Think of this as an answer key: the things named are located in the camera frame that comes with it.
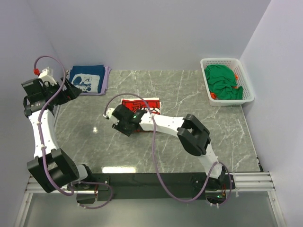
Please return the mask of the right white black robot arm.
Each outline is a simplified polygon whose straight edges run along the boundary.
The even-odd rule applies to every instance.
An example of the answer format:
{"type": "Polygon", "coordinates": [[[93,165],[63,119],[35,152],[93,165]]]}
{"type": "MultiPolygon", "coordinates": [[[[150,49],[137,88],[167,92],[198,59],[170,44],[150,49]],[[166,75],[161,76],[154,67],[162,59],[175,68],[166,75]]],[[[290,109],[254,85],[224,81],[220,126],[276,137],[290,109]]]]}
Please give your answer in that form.
{"type": "Polygon", "coordinates": [[[105,118],[113,122],[112,127],[126,136],[137,130],[165,133],[177,137],[184,150],[198,157],[206,175],[210,175],[208,184],[213,190],[221,188],[226,168],[216,164],[218,158],[213,151],[209,130],[192,114],[185,117],[170,117],[150,113],[147,110],[132,112],[124,105],[108,108],[105,118]]]}

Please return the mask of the white t-shirt red print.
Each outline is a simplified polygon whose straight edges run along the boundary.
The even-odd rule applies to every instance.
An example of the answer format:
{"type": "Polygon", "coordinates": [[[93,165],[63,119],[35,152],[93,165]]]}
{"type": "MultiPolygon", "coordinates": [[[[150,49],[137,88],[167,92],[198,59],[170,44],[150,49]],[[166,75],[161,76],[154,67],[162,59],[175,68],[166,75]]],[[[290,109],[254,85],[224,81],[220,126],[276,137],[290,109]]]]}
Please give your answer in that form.
{"type": "MultiPolygon", "coordinates": [[[[134,99],[122,99],[121,104],[126,106],[128,109],[130,109],[133,112],[136,112],[137,110],[142,110],[142,117],[144,114],[149,113],[148,107],[145,104],[145,102],[139,98],[134,99]]],[[[142,130],[135,131],[135,132],[152,132],[152,130],[142,130]]]]}

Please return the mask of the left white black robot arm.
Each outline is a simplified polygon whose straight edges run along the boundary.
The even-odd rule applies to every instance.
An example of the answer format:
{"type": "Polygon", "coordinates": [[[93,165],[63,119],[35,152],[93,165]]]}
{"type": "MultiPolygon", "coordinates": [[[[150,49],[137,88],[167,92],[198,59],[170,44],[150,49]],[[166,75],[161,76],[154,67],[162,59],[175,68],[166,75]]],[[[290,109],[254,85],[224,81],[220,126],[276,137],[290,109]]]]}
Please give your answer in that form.
{"type": "Polygon", "coordinates": [[[66,89],[61,90],[49,75],[40,75],[22,83],[27,94],[23,100],[24,115],[30,120],[35,139],[34,159],[27,163],[27,169],[47,193],[55,190],[52,183],[63,187],[91,177],[89,167],[76,165],[56,141],[53,108],[77,98],[81,93],[67,80],[64,85],[66,89]]]}

